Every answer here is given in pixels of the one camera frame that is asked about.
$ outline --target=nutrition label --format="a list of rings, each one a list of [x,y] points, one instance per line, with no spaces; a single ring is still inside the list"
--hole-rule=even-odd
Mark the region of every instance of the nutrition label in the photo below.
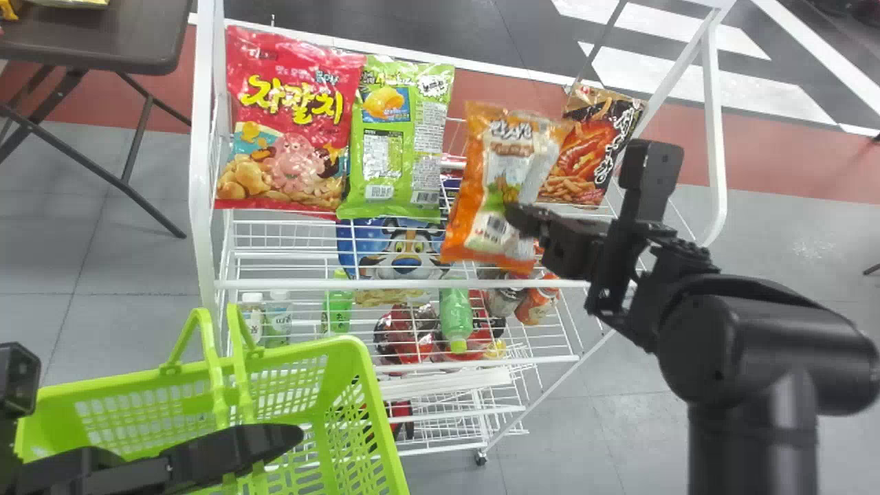
[[[413,163],[413,200],[436,204],[440,197],[440,155],[421,155]]]
[[[422,102],[422,119],[415,124],[416,151],[443,152],[443,131],[446,126],[446,105],[434,101]]]
[[[363,131],[363,177],[400,177],[403,133],[393,130]]]

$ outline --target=black table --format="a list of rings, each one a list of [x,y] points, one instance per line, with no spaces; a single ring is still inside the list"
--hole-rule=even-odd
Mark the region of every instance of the black table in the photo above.
[[[174,71],[186,32],[192,0],[113,0],[103,11],[40,7],[25,4],[18,22],[4,22],[0,59],[43,64],[6,102],[0,116],[8,118],[0,131],[0,163],[30,134],[43,139],[135,200],[174,236],[187,236],[149,201],[128,185],[143,132],[153,105],[190,125],[189,119],[153,97],[128,74],[162,76]],[[19,102],[56,67],[64,77],[29,116],[17,111]],[[122,175],[116,177],[40,126],[55,107],[77,87],[89,70],[110,70],[144,98],[143,110]],[[10,125],[18,128],[4,141]]]

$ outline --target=green shopping basket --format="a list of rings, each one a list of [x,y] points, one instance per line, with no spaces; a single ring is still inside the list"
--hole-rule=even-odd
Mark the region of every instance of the green shopping basket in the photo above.
[[[408,495],[366,345],[339,336],[264,349],[226,308],[241,423],[299,425],[305,440],[241,477],[239,493]]]
[[[204,360],[182,365],[196,327]],[[213,328],[208,310],[194,309],[158,369],[41,388],[36,411],[18,423],[16,453],[30,462],[95,446],[132,460],[229,426],[223,375],[234,367],[217,356]]]
[[[18,423],[16,453],[30,462],[95,446],[133,460],[230,425],[287,423],[304,429],[302,444],[200,493],[408,495],[363,342],[341,336],[267,350],[242,331],[235,305],[227,321],[230,357],[217,356],[210,314],[199,308],[158,369],[41,388],[36,411]],[[182,365],[196,327],[204,360]]]

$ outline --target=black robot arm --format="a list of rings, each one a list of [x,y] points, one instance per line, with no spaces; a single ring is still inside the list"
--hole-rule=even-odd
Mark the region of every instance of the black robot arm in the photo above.
[[[634,140],[620,169],[620,217],[610,224],[523,205],[511,205],[507,219],[539,239],[544,266],[590,282],[590,314],[657,356],[688,405],[692,495],[816,494],[816,416],[874,402],[876,346],[780,284],[723,275],[708,249],[663,225],[683,156],[672,144]],[[648,247],[656,262],[639,275]]]

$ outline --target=green snack bag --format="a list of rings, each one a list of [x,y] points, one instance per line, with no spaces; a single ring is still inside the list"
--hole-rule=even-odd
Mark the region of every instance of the green snack bag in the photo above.
[[[455,68],[369,55],[351,118],[339,218],[440,219],[440,159]]]

